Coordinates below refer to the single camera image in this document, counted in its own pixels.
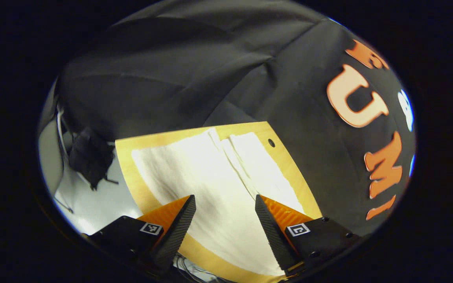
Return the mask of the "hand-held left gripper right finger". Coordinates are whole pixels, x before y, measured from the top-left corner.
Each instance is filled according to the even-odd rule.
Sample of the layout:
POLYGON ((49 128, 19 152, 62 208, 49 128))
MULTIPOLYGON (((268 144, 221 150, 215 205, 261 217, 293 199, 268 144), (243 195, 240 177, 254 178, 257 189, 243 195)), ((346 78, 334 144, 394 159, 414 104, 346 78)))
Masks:
POLYGON ((275 260, 288 277, 325 267, 361 240, 329 217, 313 219, 262 195, 256 196, 255 211, 275 260))

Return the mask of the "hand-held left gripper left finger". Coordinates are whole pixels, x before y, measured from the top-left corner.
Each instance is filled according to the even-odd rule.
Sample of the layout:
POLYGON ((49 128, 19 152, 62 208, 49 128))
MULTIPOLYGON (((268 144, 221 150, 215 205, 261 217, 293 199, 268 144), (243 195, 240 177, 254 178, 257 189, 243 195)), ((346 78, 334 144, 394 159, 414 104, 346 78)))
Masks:
POLYGON ((194 195, 140 217, 120 216, 83 238, 95 248, 152 276, 169 272, 196 211, 194 195))

